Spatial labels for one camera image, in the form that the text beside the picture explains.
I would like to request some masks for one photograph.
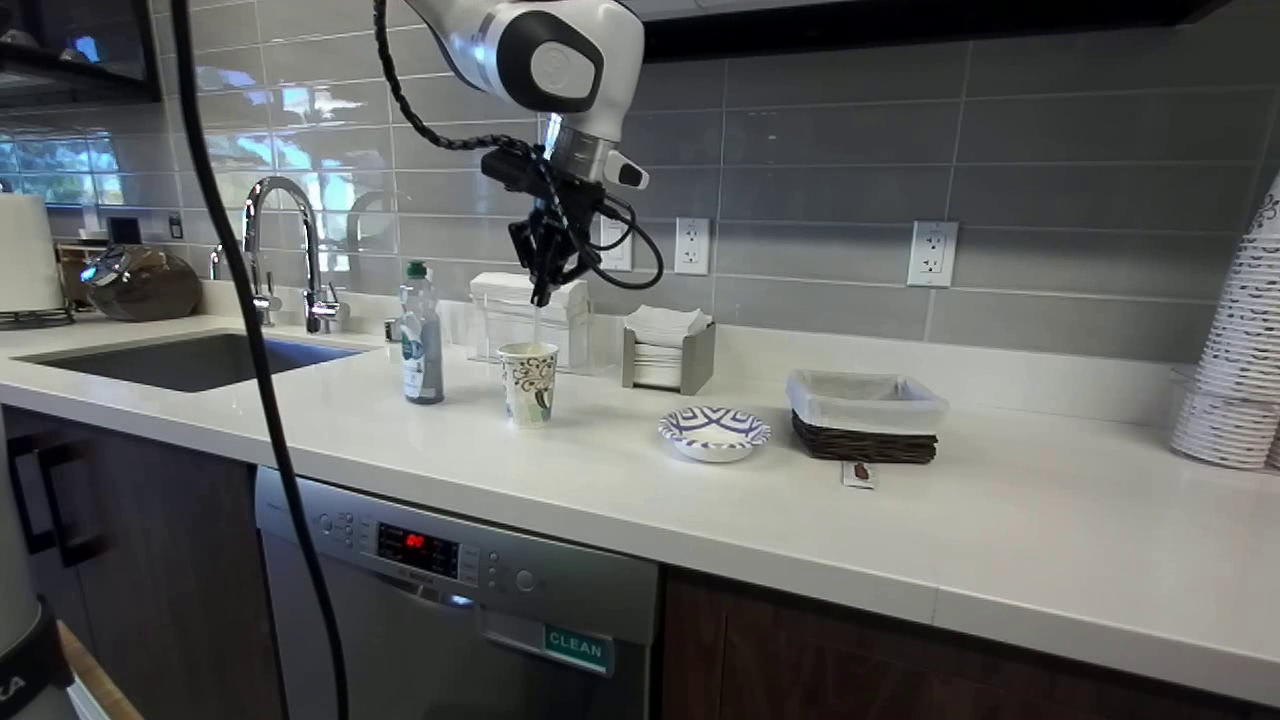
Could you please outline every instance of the sink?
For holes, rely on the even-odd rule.
[[[266,342],[272,377],[330,365],[357,356],[351,350],[330,346],[304,346],[304,342]],[[66,356],[25,356],[26,365],[150,384],[170,394],[209,394],[223,384],[250,379],[248,346],[245,336],[191,336],[144,350],[94,350],[94,351],[66,351]]]

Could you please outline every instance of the white cup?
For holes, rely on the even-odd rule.
[[[514,425],[548,425],[554,410],[554,346],[501,346],[503,406]]]

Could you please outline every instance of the kitchen faucet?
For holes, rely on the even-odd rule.
[[[262,201],[272,192],[283,192],[297,214],[300,214],[300,228],[304,228],[304,264],[308,264],[308,299],[304,299],[304,329],[315,334],[337,334],[345,303],[337,296],[330,279],[319,279],[319,224],[315,224],[315,209],[308,201],[308,192],[286,182],[286,175],[262,175],[248,189],[248,204],[245,204],[245,256],[248,256],[248,279],[250,279],[250,303],[258,309],[258,316],[266,321],[272,312],[272,289],[266,296],[258,293],[258,272],[254,272],[254,252],[258,252],[258,224],[262,224]]]

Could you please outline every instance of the cabinet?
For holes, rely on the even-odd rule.
[[[664,575],[664,720],[1280,720],[1280,713],[723,582]]]
[[[283,716],[250,470],[2,411],[37,591],[144,716]]]

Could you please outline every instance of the water bottle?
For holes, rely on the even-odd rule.
[[[399,289],[399,394],[410,406],[445,402],[441,309],[424,259],[402,270]]]

